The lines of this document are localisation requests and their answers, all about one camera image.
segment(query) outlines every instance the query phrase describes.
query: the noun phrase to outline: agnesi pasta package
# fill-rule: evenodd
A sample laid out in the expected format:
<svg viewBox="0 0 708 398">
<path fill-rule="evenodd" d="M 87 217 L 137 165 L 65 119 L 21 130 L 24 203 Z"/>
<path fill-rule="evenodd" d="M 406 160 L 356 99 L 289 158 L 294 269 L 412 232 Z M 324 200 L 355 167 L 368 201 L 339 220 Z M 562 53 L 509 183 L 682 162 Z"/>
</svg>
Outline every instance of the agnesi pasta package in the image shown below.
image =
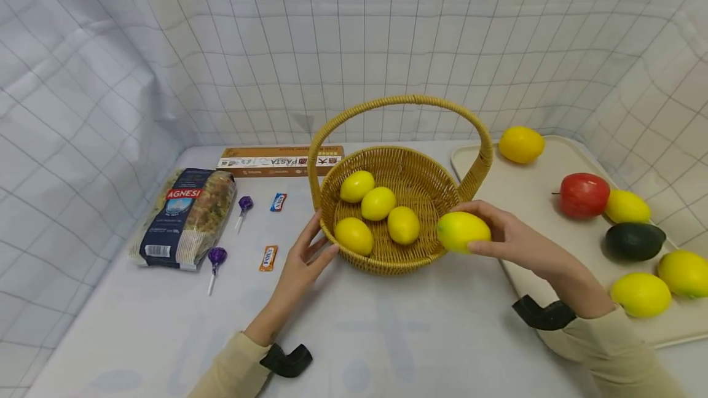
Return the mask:
<svg viewBox="0 0 708 398">
<path fill-rule="evenodd" d="M 234 193 L 236 182 L 230 173 L 196 168 L 175 171 L 133 236 L 130 260 L 139 266 L 195 271 L 219 241 Z"/>
</svg>

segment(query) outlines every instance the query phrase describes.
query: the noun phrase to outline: sleeve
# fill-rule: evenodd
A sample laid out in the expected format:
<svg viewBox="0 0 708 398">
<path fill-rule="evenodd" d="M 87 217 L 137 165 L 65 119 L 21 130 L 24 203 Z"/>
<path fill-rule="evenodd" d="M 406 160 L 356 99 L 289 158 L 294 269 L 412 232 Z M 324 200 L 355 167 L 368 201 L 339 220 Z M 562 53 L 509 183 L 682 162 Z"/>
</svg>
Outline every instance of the sleeve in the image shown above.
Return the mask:
<svg viewBox="0 0 708 398">
<path fill-rule="evenodd" d="M 242 332 L 234 335 L 214 358 L 188 398 L 254 398 L 270 370 L 261 366 L 270 346 L 253 343 Z"/>
<path fill-rule="evenodd" d="M 577 318 L 564 332 L 583 355 L 602 397 L 685 398 L 621 308 L 601 318 Z"/>
</svg>

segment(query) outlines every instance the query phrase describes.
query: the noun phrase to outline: lemon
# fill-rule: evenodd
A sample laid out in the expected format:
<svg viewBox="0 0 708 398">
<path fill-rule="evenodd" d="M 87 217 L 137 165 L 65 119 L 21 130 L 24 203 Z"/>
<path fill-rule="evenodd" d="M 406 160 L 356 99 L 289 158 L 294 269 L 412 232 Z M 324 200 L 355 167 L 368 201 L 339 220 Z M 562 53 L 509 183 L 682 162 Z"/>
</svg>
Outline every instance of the lemon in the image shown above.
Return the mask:
<svg viewBox="0 0 708 398">
<path fill-rule="evenodd" d="M 531 128 L 511 127 L 499 140 L 499 152 L 512 162 L 526 165 L 538 158 L 546 141 Z"/>
<path fill-rule="evenodd" d="M 659 277 L 676 295 L 708 297 L 708 261 L 700 255 L 678 249 L 661 258 Z"/>
<path fill-rule="evenodd" d="M 469 254 L 467 243 L 489 241 L 491 231 L 480 217 L 466 212 L 450 212 L 438 221 L 438 239 L 448 251 Z"/>
<path fill-rule="evenodd" d="M 347 203 L 359 203 L 374 186 L 374 176 L 369 171 L 356 171 L 342 183 L 339 198 Z"/>
<path fill-rule="evenodd" d="M 388 214 L 388 235 L 396 243 L 411 244 L 419 234 L 420 222 L 413 209 L 399 206 Z"/>
<path fill-rule="evenodd" d="M 361 201 L 361 216 L 371 221 L 383 220 L 395 207 L 396 194 L 391 189 L 374 188 Z"/>
<path fill-rule="evenodd" d="M 346 217 L 340 220 L 334 227 L 334 237 L 341 246 L 364 257 L 374 249 L 374 235 L 358 218 Z"/>
<path fill-rule="evenodd" d="M 668 286 L 651 273 L 628 273 L 615 281 L 610 296 L 627 314 L 637 318 L 656 317 L 671 304 Z"/>
<path fill-rule="evenodd" d="M 615 223 L 646 223 L 651 217 L 651 209 L 636 194 L 628 190 L 612 189 L 605 214 Z"/>
</svg>

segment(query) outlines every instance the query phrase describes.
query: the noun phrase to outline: tray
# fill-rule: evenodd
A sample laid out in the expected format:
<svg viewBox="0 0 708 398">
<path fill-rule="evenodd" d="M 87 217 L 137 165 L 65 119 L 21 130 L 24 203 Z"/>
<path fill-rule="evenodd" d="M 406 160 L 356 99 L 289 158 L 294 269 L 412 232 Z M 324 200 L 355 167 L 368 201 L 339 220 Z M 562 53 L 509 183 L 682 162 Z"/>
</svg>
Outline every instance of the tray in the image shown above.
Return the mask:
<svg viewBox="0 0 708 398">
<path fill-rule="evenodd" d="M 475 198 L 513 212 L 535 230 L 548 236 L 583 262 L 607 287 L 629 272 L 655 273 L 661 256 L 676 249 L 671 237 L 661 252 L 640 263 L 616 263 L 602 253 L 600 244 L 613 224 L 604 216 L 577 221 L 563 216 L 551 192 L 556 192 L 564 176 L 573 173 L 601 175 L 615 187 L 609 175 L 577 143 L 567 138 L 546 136 L 546 149 L 536 162 L 521 166 L 505 160 L 495 149 L 494 164 Z M 452 167 L 464 176 L 477 155 L 478 146 L 466 146 L 452 153 Z M 519 297 L 530 295 L 540 306 L 558 300 L 550 285 L 516 264 L 501 262 Z M 708 299 L 685 300 L 674 296 L 665 313 L 650 319 L 632 319 L 634 329 L 651 346 L 665 347 L 708 337 Z M 538 331 L 546 346 L 558 355 L 580 359 L 568 344 L 563 331 Z"/>
</svg>

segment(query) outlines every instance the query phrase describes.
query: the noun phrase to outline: wicker basket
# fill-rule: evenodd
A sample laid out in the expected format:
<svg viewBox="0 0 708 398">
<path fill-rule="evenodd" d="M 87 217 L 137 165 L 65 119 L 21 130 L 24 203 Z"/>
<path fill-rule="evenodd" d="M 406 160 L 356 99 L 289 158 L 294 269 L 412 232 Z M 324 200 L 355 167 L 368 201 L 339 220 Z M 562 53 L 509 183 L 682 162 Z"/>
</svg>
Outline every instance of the wicker basket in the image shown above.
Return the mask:
<svg viewBox="0 0 708 398">
<path fill-rule="evenodd" d="M 479 132 L 481 147 L 474 164 L 457 187 L 455 179 L 439 163 L 408 147 L 368 147 L 345 157 L 327 174 L 322 187 L 315 169 L 317 152 L 322 142 L 339 125 L 355 115 L 382 106 L 394 104 L 425 104 L 450 109 L 469 120 Z M 392 96 L 368 101 L 350 108 L 323 125 L 312 139 L 307 161 L 307 176 L 312 191 L 314 208 L 322 207 L 320 225 L 327 238 L 334 238 L 334 226 L 346 217 L 363 220 L 374 235 L 374 249 L 368 257 L 355 254 L 343 246 L 340 255 L 363 271 L 379 275 L 398 275 L 424 267 L 446 253 L 438 241 L 438 219 L 462 200 L 471 200 L 489 171 L 492 160 L 492 142 L 489 132 L 471 111 L 448 100 L 423 95 Z M 413 209 L 420 220 L 420 236 L 408 246 L 396 244 L 388 235 L 386 220 L 373 222 L 361 216 L 360 203 L 346 203 L 339 199 L 339 188 L 344 179 L 359 170 L 369 171 L 376 186 L 388 187 L 396 194 L 397 206 Z"/>
</svg>

